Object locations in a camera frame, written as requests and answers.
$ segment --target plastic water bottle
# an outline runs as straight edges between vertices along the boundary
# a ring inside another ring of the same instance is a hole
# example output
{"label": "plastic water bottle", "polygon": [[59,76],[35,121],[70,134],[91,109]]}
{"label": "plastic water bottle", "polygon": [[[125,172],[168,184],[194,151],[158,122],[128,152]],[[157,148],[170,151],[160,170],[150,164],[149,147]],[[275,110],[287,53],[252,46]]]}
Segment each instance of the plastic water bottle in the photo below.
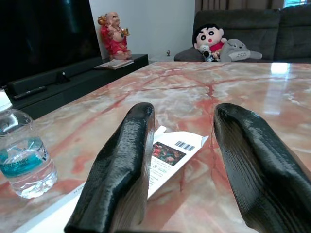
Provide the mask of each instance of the plastic water bottle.
{"label": "plastic water bottle", "polygon": [[0,91],[0,170],[14,191],[28,199],[42,195],[57,181],[54,162],[32,118],[12,109],[4,91]]}

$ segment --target red-veined marble surface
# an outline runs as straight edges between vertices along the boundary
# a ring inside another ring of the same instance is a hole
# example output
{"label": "red-veined marble surface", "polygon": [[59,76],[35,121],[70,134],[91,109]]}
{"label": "red-veined marble surface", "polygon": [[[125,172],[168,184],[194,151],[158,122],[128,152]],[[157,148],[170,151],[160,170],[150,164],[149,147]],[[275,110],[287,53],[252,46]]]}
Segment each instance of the red-veined marble surface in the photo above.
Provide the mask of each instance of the red-veined marble surface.
{"label": "red-veined marble surface", "polygon": [[59,180],[23,200],[0,177],[0,232],[24,224],[85,181],[127,111],[155,107],[156,128],[209,135],[204,147],[148,201],[141,230],[251,233],[238,210],[213,135],[215,106],[260,114],[311,169],[311,64],[153,63],[36,120]]}

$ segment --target gray plush toy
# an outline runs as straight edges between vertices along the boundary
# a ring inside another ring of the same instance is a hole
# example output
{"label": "gray plush toy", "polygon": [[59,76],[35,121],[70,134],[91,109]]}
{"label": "gray plush toy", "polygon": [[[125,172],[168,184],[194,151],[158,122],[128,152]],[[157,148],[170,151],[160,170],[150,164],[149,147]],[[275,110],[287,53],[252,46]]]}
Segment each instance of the gray plush toy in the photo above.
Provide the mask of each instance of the gray plush toy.
{"label": "gray plush toy", "polygon": [[261,59],[260,52],[250,51],[244,43],[238,39],[230,39],[222,47],[220,52],[221,62],[235,62],[247,58]]}

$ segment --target book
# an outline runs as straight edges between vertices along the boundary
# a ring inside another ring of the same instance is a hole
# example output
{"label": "book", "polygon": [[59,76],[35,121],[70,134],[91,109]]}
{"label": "book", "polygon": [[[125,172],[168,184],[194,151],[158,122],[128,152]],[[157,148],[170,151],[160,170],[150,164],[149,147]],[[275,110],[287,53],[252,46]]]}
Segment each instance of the book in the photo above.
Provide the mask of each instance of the book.
{"label": "book", "polygon": [[133,60],[117,60],[113,59],[110,62],[103,63],[99,66],[94,67],[94,69],[119,69],[121,67],[128,66],[134,63]]}
{"label": "book", "polygon": [[[185,163],[194,156],[208,139],[208,136],[185,131],[165,133],[160,126],[154,135],[150,164],[148,199],[168,181]],[[52,206],[29,220],[13,233],[57,233],[64,232],[83,190],[81,184]]]}

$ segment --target tv stand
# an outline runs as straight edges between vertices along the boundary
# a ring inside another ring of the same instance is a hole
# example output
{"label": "tv stand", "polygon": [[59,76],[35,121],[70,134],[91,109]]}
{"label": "tv stand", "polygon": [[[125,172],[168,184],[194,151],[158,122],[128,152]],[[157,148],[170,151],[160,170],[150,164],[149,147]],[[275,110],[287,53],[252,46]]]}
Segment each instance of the tv stand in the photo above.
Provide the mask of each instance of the tv stand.
{"label": "tv stand", "polygon": [[117,70],[92,69],[87,72],[72,76],[70,82],[50,84],[47,90],[13,100],[9,96],[13,107],[37,119],[53,110],[60,108],[108,83],[111,83],[135,70],[148,65],[148,55],[133,55],[134,63]]}

